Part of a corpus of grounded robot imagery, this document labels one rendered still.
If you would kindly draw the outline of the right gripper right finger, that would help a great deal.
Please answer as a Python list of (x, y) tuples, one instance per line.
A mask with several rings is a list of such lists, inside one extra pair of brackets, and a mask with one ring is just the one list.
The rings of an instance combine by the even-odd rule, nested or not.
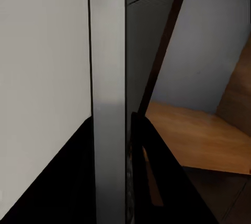
[[(131, 113), (135, 224), (220, 224), (145, 116)], [(145, 148), (164, 206), (151, 201)]]

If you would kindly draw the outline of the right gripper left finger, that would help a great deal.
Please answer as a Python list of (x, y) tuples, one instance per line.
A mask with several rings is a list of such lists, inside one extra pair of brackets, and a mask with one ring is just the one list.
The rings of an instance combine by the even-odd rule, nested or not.
[(83, 122), (0, 224), (95, 224), (92, 117)]

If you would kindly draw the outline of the notebook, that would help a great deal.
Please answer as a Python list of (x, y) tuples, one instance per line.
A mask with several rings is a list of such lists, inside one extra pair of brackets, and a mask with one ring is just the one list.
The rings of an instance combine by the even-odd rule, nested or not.
[(127, 224), (127, 0), (88, 0), (95, 224)]

